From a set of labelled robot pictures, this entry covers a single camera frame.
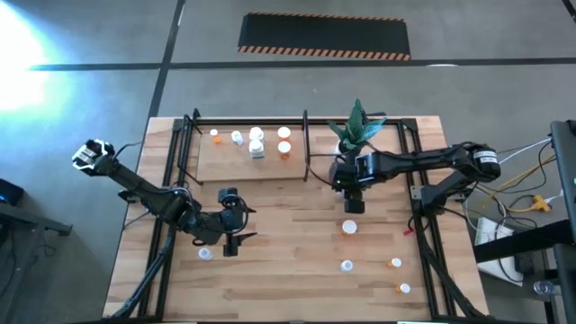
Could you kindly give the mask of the black box with blue light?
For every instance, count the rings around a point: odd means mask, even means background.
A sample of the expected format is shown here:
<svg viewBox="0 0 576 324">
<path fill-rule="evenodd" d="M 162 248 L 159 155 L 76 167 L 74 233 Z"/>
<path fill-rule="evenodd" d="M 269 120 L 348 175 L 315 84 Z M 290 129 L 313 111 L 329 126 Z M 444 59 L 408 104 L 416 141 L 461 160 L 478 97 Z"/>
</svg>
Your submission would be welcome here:
<svg viewBox="0 0 576 324">
<path fill-rule="evenodd" d="M 23 196 L 24 190 L 20 186 L 0 178 L 0 203 L 16 206 Z"/>
</svg>

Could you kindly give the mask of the black floor stand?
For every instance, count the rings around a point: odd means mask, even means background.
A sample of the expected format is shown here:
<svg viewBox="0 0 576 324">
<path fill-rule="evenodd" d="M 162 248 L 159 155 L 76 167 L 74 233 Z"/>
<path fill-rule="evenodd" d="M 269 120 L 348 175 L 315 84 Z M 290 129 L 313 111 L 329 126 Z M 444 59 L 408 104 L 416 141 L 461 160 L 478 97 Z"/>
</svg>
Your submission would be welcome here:
<svg viewBox="0 0 576 324">
<path fill-rule="evenodd" d="M 15 303 L 18 299 L 18 291 L 24 277 L 32 268 L 33 254 L 44 239 L 44 232 L 52 230 L 60 236 L 68 236 L 72 230 L 71 225 L 35 215 L 22 208 L 6 203 L 0 203 L 0 221 L 13 226 L 11 236 L 11 249 L 13 265 L 6 285 L 0 289 L 0 324 L 9 324 L 14 316 Z M 17 230 L 28 231 L 30 236 L 22 244 L 20 255 L 16 255 L 18 247 L 15 243 Z"/>
</svg>

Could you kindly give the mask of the white power strip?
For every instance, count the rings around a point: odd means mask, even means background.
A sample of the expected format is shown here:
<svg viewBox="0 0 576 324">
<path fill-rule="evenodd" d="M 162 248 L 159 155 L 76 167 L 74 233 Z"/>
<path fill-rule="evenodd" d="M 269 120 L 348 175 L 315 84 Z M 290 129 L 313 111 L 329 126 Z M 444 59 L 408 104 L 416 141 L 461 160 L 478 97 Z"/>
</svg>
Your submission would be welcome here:
<svg viewBox="0 0 576 324">
<path fill-rule="evenodd" d="M 515 231 L 502 220 L 480 217 L 475 225 L 473 245 L 477 267 L 481 272 L 492 275 L 518 287 L 523 286 L 524 275 L 517 270 L 515 257 L 508 251 L 500 251 L 499 240 L 511 237 Z"/>
</svg>

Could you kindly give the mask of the green snake plant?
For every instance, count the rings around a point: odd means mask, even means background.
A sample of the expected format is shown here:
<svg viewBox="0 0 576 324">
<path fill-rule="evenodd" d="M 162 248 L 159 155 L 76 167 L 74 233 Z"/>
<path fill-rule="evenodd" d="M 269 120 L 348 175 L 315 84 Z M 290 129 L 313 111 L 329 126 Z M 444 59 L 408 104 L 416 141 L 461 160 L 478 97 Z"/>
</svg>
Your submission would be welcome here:
<svg viewBox="0 0 576 324">
<path fill-rule="evenodd" d="M 328 121 L 328 126 L 348 148 L 347 155 L 351 155 L 358 154 L 368 141 L 383 129 L 386 121 L 386 116 L 369 120 L 361 101 L 356 98 L 344 127 L 339 127 L 334 121 Z"/>
</svg>

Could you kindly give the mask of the black hazard-striped floor mat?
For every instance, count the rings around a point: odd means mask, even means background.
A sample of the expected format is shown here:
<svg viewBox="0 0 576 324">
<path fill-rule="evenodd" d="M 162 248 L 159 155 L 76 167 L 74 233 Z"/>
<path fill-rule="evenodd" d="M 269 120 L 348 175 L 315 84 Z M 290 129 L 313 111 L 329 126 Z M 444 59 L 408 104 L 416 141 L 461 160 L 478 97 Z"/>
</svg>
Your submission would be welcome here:
<svg viewBox="0 0 576 324">
<path fill-rule="evenodd" d="M 238 52 L 340 59 L 411 59 L 401 18 L 318 13 L 244 15 Z"/>
</svg>

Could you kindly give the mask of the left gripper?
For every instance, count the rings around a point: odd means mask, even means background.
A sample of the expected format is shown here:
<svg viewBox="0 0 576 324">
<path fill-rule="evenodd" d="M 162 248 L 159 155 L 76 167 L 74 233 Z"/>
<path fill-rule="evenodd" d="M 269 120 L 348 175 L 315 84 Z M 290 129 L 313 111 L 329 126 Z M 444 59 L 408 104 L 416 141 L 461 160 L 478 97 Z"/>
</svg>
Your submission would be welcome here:
<svg viewBox="0 0 576 324">
<path fill-rule="evenodd" d="M 222 231 L 226 235 L 226 242 L 223 246 L 223 255 L 225 257 L 236 257 L 239 253 L 239 247 L 242 245 L 242 242 L 257 235 L 257 232 L 237 235 L 237 232 L 242 231 L 246 226 L 244 214 L 255 212 L 256 210 L 245 206 L 226 209 L 220 213 L 220 220 L 223 226 Z"/>
</svg>

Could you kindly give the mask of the black metal rig frame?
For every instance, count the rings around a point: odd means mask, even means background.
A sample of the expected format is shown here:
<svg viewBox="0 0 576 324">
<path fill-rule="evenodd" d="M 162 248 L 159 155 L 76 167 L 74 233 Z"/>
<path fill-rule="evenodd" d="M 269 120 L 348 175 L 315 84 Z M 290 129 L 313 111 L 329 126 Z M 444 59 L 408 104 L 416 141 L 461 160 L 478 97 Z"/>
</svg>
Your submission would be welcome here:
<svg viewBox="0 0 576 324">
<path fill-rule="evenodd" d="M 364 193 L 358 231 L 346 235 L 328 186 L 336 135 L 321 117 L 153 118 L 139 174 L 182 182 L 207 211 L 236 187 L 253 209 L 234 257 L 204 261 L 189 235 L 175 248 L 129 324 L 143 322 L 398 321 L 461 314 L 408 233 L 410 188 L 445 170 L 400 175 Z"/>
</svg>

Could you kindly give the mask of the wooden shelf with black frame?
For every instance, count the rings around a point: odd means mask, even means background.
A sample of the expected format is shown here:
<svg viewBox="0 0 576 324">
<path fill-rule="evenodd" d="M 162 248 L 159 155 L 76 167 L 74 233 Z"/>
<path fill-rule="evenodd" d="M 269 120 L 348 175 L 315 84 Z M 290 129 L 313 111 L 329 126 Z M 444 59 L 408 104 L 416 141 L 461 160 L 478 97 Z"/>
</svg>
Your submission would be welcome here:
<svg viewBox="0 0 576 324">
<path fill-rule="evenodd" d="M 307 145 L 308 117 L 202 117 L 195 110 L 191 117 L 193 136 L 192 143 L 198 146 L 193 153 L 195 163 L 192 165 L 191 178 L 198 184 L 227 181 L 260 181 L 304 179 L 307 177 L 305 161 L 309 152 Z M 280 127 L 288 127 L 292 145 L 290 156 L 281 159 L 278 152 Z M 248 152 L 249 132 L 252 127 L 264 131 L 265 156 L 252 158 Z M 211 129 L 217 129 L 221 143 L 215 144 L 210 135 Z M 244 140 L 241 146 L 236 145 L 230 134 L 240 131 Z"/>
</svg>

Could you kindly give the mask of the clear water bottle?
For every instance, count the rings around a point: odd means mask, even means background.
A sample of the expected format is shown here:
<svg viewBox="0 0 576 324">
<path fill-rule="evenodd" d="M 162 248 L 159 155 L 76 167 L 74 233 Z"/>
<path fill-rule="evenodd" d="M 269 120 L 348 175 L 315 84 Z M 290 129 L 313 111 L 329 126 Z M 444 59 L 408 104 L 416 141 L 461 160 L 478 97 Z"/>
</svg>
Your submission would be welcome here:
<svg viewBox="0 0 576 324">
<path fill-rule="evenodd" d="M 559 293 L 557 284 L 550 280 L 534 282 L 533 289 L 539 295 L 556 295 Z"/>
</svg>

